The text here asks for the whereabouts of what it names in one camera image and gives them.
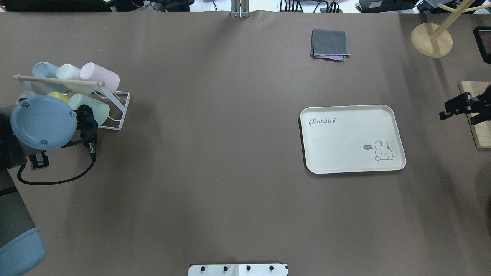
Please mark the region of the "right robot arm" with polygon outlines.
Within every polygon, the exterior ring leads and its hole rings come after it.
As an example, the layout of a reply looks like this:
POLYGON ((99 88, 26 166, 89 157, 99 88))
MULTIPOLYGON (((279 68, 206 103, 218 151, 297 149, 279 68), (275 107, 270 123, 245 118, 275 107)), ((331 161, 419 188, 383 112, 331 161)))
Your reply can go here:
POLYGON ((473 99, 471 106, 471 113, 477 113, 477 115, 471 117, 471 125, 477 125, 484 121, 491 120, 491 85, 485 89, 485 91, 476 96, 473 99))

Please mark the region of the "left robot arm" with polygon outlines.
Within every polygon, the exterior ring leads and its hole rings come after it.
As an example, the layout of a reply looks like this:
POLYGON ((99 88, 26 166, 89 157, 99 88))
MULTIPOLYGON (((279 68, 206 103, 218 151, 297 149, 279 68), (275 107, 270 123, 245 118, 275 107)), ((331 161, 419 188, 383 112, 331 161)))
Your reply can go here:
POLYGON ((0 274, 21 276, 40 264, 47 250, 10 176, 26 157, 58 149, 77 127, 76 114, 64 101, 35 96, 1 108, 0 274))

